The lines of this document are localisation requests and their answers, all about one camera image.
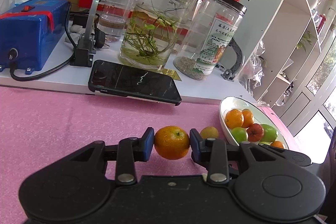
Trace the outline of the white ceramic plate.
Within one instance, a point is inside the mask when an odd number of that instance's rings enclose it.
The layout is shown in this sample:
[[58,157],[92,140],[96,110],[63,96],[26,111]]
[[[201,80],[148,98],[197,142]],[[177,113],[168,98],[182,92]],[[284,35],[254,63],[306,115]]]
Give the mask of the white ceramic plate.
[[224,98],[219,105],[219,118],[224,136],[232,145],[252,141],[288,148],[282,131],[261,109],[246,100]]

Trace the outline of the green jujube apple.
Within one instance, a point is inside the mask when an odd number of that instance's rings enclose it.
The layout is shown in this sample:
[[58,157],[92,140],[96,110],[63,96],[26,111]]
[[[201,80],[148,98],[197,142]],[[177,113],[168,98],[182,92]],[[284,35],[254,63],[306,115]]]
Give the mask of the green jujube apple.
[[268,124],[261,124],[261,126],[264,129],[264,135],[260,141],[264,141],[267,143],[272,143],[276,141],[278,137],[277,130]]
[[236,140],[236,142],[239,144],[243,141],[248,140],[248,133],[245,128],[242,127],[236,127],[231,130],[231,135]]

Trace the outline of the white shelf unit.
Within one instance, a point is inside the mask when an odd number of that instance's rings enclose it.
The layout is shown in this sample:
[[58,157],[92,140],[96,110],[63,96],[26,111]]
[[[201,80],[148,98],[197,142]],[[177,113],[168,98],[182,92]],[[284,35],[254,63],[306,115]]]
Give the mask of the white shelf unit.
[[[240,0],[247,8],[234,39],[246,59],[262,40],[266,60],[261,86],[253,91],[254,99],[274,106],[293,83],[308,57],[320,52],[313,15],[307,0]],[[305,31],[311,32],[311,46],[297,50]]]

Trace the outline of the white raised board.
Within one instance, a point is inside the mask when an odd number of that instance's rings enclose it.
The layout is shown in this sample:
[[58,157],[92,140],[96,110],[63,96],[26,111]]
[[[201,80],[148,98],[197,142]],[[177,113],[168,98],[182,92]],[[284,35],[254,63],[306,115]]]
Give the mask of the white raised board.
[[166,102],[213,103],[227,97],[254,103],[255,99],[239,81],[228,81],[219,69],[198,81],[178,72],[179,80],[170,75],[130,67],[119,59],[121,44],[114,42],[108,49],[98,50],[90,68],[66,65],[41,79],[32,80],[25,70],[13,68],[1,72],[1,85],[59,92],[111,95],[138,100]]

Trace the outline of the crumpled clear plastic bag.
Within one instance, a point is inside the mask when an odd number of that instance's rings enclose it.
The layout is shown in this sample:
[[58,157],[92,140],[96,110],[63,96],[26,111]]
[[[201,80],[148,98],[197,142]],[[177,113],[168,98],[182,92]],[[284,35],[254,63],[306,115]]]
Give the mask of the crumpled clear plastic bag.
[[263,65],[265,60],[262,57],[264,52],[264,42],[260,40],[240,74],[240,83],[251,96],[253,96],[253,91],[261,86],[261,80],[264,77]]

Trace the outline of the glass vase with plant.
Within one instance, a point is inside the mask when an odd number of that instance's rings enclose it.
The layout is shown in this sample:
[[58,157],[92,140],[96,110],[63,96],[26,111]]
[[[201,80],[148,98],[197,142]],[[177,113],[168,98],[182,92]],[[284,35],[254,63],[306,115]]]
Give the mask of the glass vase with plant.
[[160,71],[197,0],[137,0],[120,48],[120,60]]

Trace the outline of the potted green plant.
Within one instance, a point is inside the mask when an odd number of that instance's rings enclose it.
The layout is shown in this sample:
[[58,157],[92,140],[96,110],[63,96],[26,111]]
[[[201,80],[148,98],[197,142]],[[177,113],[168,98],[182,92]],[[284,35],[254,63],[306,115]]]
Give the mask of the potted green plant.
[[305,53],[307,53],[306,46],[311,46],[311,32],[310,31],[305,31],[304,34],[302,35],[300,41],[296,45],[296,49],[300,50],[303,49]]

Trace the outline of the black smartphone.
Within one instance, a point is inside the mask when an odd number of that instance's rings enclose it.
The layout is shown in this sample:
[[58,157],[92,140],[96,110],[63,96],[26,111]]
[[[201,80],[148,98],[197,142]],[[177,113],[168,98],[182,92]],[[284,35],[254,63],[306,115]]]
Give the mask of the black smartphone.
[[104,60],[94,62],[88,88],[92,92],[164,102],[175,106],[182,102],[176,84],[170,76]]

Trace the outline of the small brown-green fruit back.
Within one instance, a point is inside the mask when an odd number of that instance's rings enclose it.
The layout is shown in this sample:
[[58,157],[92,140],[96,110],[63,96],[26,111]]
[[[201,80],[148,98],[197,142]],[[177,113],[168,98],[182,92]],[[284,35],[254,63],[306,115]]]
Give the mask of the small brown-green fruit back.
[[205,127],[204,129],[202,129],[200,135],[203,139],[208,139],[208,138],[216,139],[219,137],[219,132],[216,127],[209,126],[209,127]]

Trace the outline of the mandarin orange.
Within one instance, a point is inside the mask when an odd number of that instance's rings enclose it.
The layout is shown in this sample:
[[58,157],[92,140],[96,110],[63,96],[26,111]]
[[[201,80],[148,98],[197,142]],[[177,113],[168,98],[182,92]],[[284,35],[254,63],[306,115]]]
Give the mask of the mandarin orange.
[[255,122],[254,115],[250,109],[243,109],[241,112],[244,117],[242,128],[249,128]]
[[189,135],[180,127],[166,126],[154,135],[154,148],[159,156],[167,160],[179,160],[189,151]]
[[228,128],[233,129],[241,127],[244,123],[244,115],[242,111],[238,109],[232,109],[225,115],[225,124]]

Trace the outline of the red spray can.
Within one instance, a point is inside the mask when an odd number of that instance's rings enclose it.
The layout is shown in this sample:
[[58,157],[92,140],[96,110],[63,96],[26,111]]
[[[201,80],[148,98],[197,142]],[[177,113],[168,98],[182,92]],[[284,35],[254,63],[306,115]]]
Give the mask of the red spray can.
[[324,25],[326,23],[326,16],[325,14],[321,14],[319,16],[319,21],[318,21],[318,24],[317,24],[317,34],[320,34],[321,33],[321,30],[323,29]]

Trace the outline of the grey phone stand left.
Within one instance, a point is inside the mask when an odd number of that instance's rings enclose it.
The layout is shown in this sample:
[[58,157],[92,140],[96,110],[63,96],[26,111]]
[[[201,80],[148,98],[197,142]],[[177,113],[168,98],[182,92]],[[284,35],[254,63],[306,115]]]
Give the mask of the grey phone stand left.
[[96,53],[94,44],[95,37],[92,36],[92,28],[94,27],[94,21],[98,4],[101,0],[93,0],[89,10],[88,20],[85,28],[84,36],[82,36],[74,50],[74,57],[72,58],[70,65],[77,67],[91,67],[93,63],[93,55]]

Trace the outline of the blue power supply box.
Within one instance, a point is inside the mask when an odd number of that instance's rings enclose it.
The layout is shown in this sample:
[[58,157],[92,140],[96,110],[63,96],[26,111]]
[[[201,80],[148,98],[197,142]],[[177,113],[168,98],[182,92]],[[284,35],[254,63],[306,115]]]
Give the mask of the blue power supply box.
[[41,71],[65,32],[71,3],[29,0],[1,14],[1,71],[16,63],[29,75]]

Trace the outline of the large orange front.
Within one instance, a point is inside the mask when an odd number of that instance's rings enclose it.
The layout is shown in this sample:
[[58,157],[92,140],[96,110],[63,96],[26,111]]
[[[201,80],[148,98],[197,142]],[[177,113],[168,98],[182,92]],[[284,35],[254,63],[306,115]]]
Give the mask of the large orange front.
[[285,148],[284,144],[281,141],[278,141],[278,140],[273,141],[270,145],[272,147],[277,147],[277,148],[282,148],[282,149]]

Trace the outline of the red small apple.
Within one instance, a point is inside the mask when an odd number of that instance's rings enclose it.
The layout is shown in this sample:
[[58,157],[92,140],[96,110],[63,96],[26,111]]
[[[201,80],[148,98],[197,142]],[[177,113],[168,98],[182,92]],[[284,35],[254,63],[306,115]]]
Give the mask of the red small apple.
[[258,142],[264,136],[264,128],[262,125],[254,123],[247,129],[248,141]]

